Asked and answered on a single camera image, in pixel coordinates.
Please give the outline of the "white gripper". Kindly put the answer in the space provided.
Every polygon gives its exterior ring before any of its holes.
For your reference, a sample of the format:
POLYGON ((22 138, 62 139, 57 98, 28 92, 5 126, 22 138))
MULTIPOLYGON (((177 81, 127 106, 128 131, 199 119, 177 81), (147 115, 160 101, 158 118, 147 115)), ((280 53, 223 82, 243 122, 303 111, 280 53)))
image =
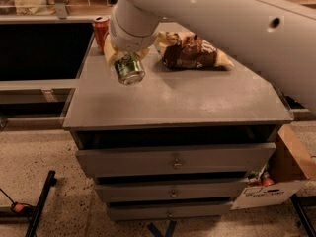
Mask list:
POLYGON ((132 18, 126 23, 117 18, 110 20, 110 34, 105 37, 104 57, 109 66, 123 58, 124 52, 137 52, 139 60, 144 59, 149 48, 156 40, 156 20, 136 20, 132 18))

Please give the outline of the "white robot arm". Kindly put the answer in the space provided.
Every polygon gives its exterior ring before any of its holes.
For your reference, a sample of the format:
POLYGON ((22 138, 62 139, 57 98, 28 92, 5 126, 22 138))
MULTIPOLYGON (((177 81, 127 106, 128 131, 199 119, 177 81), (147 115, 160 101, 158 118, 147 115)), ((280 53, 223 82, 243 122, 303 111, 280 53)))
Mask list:
POLYGON ((316 112, 316 14, 285 0, 118 0, 115 47, 152 45, 163 19, 180 24, 316 112))

